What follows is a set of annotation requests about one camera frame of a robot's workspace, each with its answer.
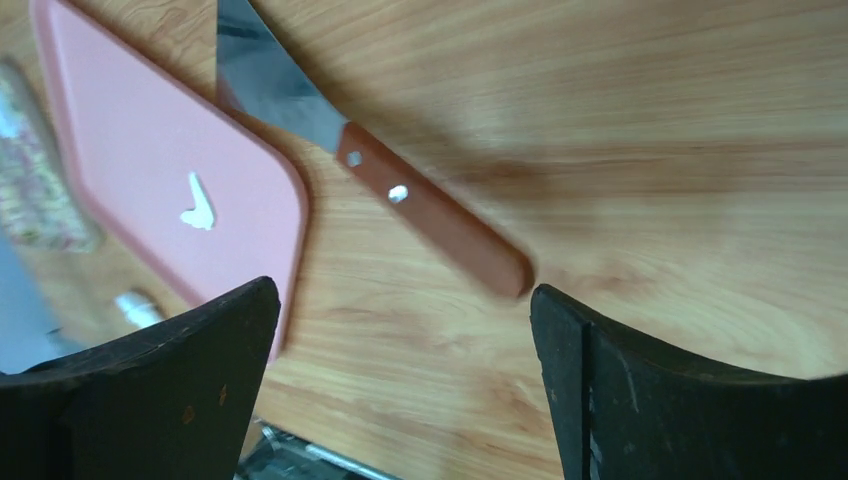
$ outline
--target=knife blade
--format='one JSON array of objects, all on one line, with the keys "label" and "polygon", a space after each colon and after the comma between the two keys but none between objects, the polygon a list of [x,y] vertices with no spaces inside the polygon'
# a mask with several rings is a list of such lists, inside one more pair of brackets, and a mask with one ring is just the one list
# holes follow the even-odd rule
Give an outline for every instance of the knife blade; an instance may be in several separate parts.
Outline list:
[{"label": "knife blade", "polygon": [[333,154],[384,205],[492,293],[517,298],[530,290],[535,277],[528,256],[339,113],[249,0],[219,0],[217,28],[218,92],[226,97],[221,100]]}]

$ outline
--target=wood grain surface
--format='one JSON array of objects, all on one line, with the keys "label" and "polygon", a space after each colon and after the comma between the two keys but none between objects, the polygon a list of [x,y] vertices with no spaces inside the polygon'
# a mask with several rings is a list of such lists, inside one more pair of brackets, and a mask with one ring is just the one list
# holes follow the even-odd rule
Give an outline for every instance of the wood grain surface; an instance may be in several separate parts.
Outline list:
[{"label": "wood grain surface", "polygon": [[[77,3],[212,98],[213,0]],[[499,223],[542,281],[735,365],[848,369],[848,2],[256,4],[344,114]],[[0,52],[40,84],[29,29],[2,2]],[[561,477],[528,302],[488,298],[329,154],[240,119],[314,202],[259,415],[404,478]],[[115,241],[23,253],[80,338],[122,332],[107,307],[131,286],[184,308]]]}]

